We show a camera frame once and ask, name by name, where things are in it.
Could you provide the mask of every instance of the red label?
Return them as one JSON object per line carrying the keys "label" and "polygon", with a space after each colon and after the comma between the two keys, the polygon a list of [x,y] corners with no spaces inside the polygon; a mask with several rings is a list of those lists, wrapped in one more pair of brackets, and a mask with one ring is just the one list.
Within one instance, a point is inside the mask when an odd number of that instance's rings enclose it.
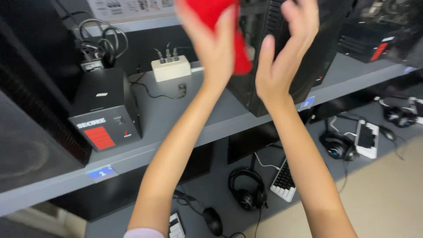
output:
{"label": "red label", "polygon": [[370,59],[370,62],[379,59],[379,56],[382,54],[382,52],[385,50],[387,46],[388,46],[388,43],[380,44],[379,48],[377,48],[376,52],[373,54],[373,57]]}
{"label": "red label", "polygon": [[116,145],[104,127],[96,127],[84,132],[98,149],[106,149]]}

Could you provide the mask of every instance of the red cloth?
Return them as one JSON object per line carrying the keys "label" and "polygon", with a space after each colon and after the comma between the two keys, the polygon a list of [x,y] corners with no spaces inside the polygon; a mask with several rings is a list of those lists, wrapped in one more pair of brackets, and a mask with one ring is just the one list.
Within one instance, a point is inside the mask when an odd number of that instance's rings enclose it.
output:
{"label": "red cloth", "polygon": [[[197,12],[201,21],[203,21],[210,29],[215,32],[215,25],[221,13],[230,5],[236,5],[236,15],[234,21],[238,23],[238,9],[239,0],[186,0],[187,4]],[[247,56],[246,45],[242,32],[238,29],[238,24],[235,24],[235,69],[234,74],[247,74],[252,64]]]}

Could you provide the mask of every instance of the sleeve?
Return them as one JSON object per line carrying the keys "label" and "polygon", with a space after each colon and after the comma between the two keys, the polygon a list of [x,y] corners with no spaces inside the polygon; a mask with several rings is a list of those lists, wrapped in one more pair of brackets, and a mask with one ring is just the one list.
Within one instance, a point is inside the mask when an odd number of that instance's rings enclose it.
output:
{"label": "sleeve", "polygon": [[160,232],[151,228],[136,228],[125,233],[124,238],[165,238]]}

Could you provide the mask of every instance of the black mouse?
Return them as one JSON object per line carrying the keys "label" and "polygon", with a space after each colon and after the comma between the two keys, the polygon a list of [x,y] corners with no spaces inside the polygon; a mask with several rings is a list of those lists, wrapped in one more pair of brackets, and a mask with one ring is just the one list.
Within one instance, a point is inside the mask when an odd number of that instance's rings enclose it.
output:
{"label": "black mouse", "polygon": [[220,220],[220,216],[215,209],[204,209],[202,216],[213,235],[221,236],[223,234],[222,221]]}
{"label": "black mouse", "polygon": [[379,126],[379,132],[390,141],[396,140],[395,133],[385,126]]}

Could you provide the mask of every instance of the headphones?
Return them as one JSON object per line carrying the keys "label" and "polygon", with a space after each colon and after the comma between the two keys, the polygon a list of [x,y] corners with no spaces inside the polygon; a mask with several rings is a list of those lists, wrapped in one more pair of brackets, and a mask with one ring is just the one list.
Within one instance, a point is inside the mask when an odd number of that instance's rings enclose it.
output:
{"label": "headphones", "polygon": [[319,137],[330,157],[336,160],[353,161],[359,157],[354,142],[347,136],[327,131]]}
{"label": "headphones", "polygon": [[[239,176],[248,176],[252,179],[254,179],[258,186],[255,189],[254,192],[250,192],[246,189],[235,189],[235,180]],[[232,193],[232,196],[235,198],[235,200],[238,202],[238,204],[247,211],[252,211],[256,208],[261,208],[262,206],[267,207],[267,194],[264,190],[264,183],[261,179],[260,175],[251,169],[248,168],[241,168],[241,169],[235,169],[229,174],[228,178],[228,187],[229,190]]]}
{"label": "headphones", "polygon": [[383,105],[383,118],[399,128],[416,124],[417,115],[410,109]]}

